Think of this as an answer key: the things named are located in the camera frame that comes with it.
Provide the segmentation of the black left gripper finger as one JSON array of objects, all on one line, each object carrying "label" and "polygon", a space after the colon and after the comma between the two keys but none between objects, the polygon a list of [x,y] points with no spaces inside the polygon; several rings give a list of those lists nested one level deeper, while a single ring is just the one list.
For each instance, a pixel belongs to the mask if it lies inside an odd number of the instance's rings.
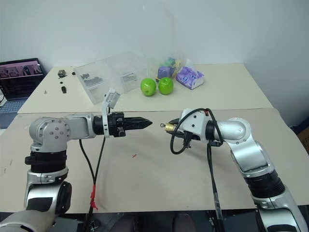
[{"label": "black left gripper finger", "polygon": [[142,130],[148,126],[150,126],[150,124],[127,124],[124,125],[124,130]]},{"label": "black left gripper finger", "polygon": [[125,125],[151,125],[152,121],[145,119],[143,117],[125,117]]}]

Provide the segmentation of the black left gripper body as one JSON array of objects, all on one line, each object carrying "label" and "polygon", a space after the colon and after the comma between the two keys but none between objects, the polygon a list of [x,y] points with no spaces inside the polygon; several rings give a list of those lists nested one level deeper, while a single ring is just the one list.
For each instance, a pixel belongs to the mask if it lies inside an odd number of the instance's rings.
[{"label": "black left gripper body", "polygon": [[113,137],[125,137],[124,113],[113,112],[107,116],[109,135]]}]

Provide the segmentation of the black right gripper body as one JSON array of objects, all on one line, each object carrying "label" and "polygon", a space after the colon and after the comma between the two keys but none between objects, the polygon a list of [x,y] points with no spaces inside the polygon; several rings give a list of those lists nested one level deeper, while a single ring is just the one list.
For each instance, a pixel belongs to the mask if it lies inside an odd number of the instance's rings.
[{"label": "black right gripper body", "polygon": [[184,136],[180,138],[182,138],[184,141],[191,141],[191,140],[200,141],[200,137],[196,134],[193,134],[192,132],[183,131],[183,133],[184,133]]}]

